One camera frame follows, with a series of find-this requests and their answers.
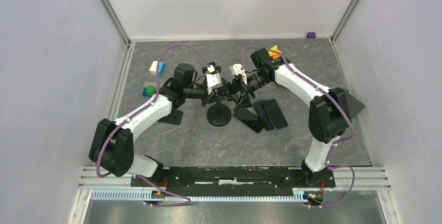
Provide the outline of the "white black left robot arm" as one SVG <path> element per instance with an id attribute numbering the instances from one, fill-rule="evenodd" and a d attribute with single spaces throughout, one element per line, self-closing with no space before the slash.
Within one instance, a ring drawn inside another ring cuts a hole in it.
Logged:
<path id="1" fill-rule="evenodd" d="M 223 85 L 220 66 L 210 63 L 203 67 L 205 80 L 197 83 L 198 73 L 190 64 L 179 64 L 173 77 L 167 79 L 157 93 L 147 102 L 124 117 L 114 121 L 101 120 L 93 137 L 89 159 L 108 174 L 121 177 L 125 174 L 143 175 L 151 186 L 163 182 L 164 173 L 159 163 L 148 156 L 134 153 L 134 141 L 151 125 L 160 121 L 180 123 L 178 111 L 186 99 L 201 99 L 203 103 L 215 98 L 215 89 Z"/>

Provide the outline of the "black phone light blue edge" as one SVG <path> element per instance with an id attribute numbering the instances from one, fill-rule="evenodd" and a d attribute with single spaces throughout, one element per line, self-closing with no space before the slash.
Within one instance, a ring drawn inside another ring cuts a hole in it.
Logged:
<path id="1" fill-rule="evenodd" d="M 227 86 L 227 95 L 226 95 L 227 101 L 237 103 L 239 100 L 238 92 L 242 89 L 241 81 L 233 79 L 231 82 L 227 82 L 226 86 Z"/>

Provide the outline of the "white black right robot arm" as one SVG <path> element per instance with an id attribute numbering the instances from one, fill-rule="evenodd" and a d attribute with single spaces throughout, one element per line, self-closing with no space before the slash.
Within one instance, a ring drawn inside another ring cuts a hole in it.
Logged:
<path id="1" fill-rule="evenodd" d="M 322 180 L 321 171 L 330 168 L 334 147 L 355 137 L 354 125 L 345 92 L 331 89 L 302 73 L 282 53 L 270 56 L 271 49 L 253 46 L 251 59 L 257 72 L 247 76 L 245 58 L 230 67 L 231 74 L 243 83 L 247 93 L 252 93 L 270 82 L 284 86 L 309 107 L 308 126 L 313 137 L 309 153 L 303 161 L 301 180 L 315 186 Z"/>

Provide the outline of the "black front phone stand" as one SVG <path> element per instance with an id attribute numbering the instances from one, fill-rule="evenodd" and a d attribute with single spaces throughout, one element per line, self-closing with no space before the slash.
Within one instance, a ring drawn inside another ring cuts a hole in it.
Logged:
<path id="1" fill-rule="evenodd" d="M 208 105 L 210 105 L 210 107 L 207 109 L 206 118 L 211 125 L 223 127 L 230 122 L 231 110 L 227 105 L 223 104 L 222 101 Z"/>

